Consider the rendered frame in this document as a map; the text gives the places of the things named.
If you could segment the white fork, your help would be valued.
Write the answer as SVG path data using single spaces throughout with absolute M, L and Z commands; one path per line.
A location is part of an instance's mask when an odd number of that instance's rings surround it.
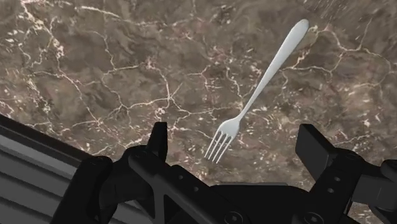
M 274 58 L 270 62 L 268 68 L 264 72 L 260 82 L 257 84 L 252 96 L 249 98 L 241 112 L 236 117 L 225 120 L 219 125 L 207 150 L 204 153 L 204 158 L 215 164 L 220 161 L 231 142 L 237 136 L 240 129 L 241 120 L 249 111 L 250 107 L 261 94 L 263 89 L 267 86 L 269 81 L 276 75 L 281 66 L 286 62 L 288 57 L 300 44 L 308 30 L 309 21 L 307 19 L 301 19 L 291 28 Z

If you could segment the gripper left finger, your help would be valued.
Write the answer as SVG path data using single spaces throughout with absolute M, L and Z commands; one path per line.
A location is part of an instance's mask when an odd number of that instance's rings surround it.
M 118 204 L 137 201 L 152 224 L 245 224 L 245 214 L 179 165 L 166 163 L 167 124 L 121 159 L 84 159 L 50 224 L 109 224 Z

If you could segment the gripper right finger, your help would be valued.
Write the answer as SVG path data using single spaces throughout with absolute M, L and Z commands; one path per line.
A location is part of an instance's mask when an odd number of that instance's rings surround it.
M 348 215 L 353 202 L 366 204 L 383 224 L 397 224 L 397 159 L 370 164 L 311 124 L 299 126 L 295 152 L 315 183 L 291 224 L 359 224 Z

